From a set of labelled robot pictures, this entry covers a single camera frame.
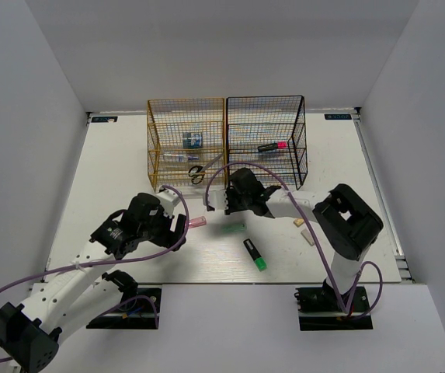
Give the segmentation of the pink cap black highlighter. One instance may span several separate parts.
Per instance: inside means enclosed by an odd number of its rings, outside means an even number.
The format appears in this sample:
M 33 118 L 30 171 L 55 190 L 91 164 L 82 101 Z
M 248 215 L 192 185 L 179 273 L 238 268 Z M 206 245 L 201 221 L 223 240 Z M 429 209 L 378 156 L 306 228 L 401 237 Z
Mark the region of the pink cap black highlighter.
M 257 147 L 258 152 L 274 152 L 280 149 L 286 149 L 287 143 L 285 141 L 273 142 L 265 145 L 260 145 Z

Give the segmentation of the black handled scissors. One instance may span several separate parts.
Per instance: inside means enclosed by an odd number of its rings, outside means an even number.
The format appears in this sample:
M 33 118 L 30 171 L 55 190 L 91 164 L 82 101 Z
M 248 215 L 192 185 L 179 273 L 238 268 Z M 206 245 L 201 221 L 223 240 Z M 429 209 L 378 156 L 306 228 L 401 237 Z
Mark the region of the black handled scissors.
M 193 166 L 188 171 L 188 176 L 190 178 L 190 181 L 193 185 L 198 185 L 203 182 L 203 179 L 206 175 L 206 171 L 213 166 L 215 163 L 217 163 L 222 157 L 223 153 L 215 156 L 213 159 L 211 159 L 208 163 L 206 163 L 204 166 Z

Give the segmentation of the green cap black highlighter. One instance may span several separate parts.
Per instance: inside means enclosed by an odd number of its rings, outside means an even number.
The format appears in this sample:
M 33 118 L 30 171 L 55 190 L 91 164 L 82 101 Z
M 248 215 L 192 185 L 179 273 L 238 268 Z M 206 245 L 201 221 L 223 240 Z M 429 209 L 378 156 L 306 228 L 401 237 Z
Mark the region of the green cap black highlighter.
M 255 244 L 251 239 L 246 239 L 243 241 L 243 244 L 252 258 L 253 263 L 256 265 L 260 272 L 264 271 L 267 268 L 265 260 L 262 258 L 260 252 L 256 248 Z

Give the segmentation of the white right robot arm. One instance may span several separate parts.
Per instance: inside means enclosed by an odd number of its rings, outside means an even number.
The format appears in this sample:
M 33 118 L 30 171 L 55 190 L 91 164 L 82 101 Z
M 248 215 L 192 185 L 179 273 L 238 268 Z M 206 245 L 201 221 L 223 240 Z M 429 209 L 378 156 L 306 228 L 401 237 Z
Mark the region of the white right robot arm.
M 264 218 L 304 219 L 326 270 L 325 303 L 335 310 L 351 307 L 365 256 L 384 229 L 379 215 L 351 186 L 340 183 L 325 192 L 290 190 L 280 181 L 263 186 L 244 167 L 229 176 L 224 207 L 227 214 L 251 211 Z

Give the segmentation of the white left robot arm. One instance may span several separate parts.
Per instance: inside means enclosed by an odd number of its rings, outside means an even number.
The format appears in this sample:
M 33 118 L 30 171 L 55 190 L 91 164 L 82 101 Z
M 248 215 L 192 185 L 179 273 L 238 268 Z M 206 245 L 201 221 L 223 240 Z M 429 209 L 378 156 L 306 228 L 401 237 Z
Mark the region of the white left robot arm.
M 129 207 L 112 213 L 91 235 L 70 265 L 52 270 L 51 280 L 18 305 L 0 308 L 0 348 L 24 372 L 40 372 L 76 330 L 112 307 L 137 303 L 137 282 L 116 265 L 149 242 L 166 254 L 186 241 L 188 214 L 174 214 L 183 202 L 178 190 L 139 193 Z

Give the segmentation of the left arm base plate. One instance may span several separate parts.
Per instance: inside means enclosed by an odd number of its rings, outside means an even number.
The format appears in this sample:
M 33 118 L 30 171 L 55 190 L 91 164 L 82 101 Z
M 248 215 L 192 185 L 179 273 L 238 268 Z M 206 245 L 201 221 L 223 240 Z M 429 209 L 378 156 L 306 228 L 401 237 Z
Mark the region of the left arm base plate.
M 162 288 L 146 287 L 136 290 L 136 298 L 117 306 L 111 312 L 94 318 L 86 329 L 147 330 L 157 329 L 160 318 Z

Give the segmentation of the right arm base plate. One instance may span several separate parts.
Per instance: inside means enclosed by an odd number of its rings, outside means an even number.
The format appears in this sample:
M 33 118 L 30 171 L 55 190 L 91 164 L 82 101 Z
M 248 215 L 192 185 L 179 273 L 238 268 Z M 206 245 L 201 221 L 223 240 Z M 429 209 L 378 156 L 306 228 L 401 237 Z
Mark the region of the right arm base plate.
M 294 297 L 297 301 L 299 328 L 302 332 L 311 331 L 353 331 L 372 330 L 370 315 L 359 319 L 370 307 L 365 287 L 355 290 L 352 313 L 346 314 L 329 299 L 322 287 L 296 288 Z

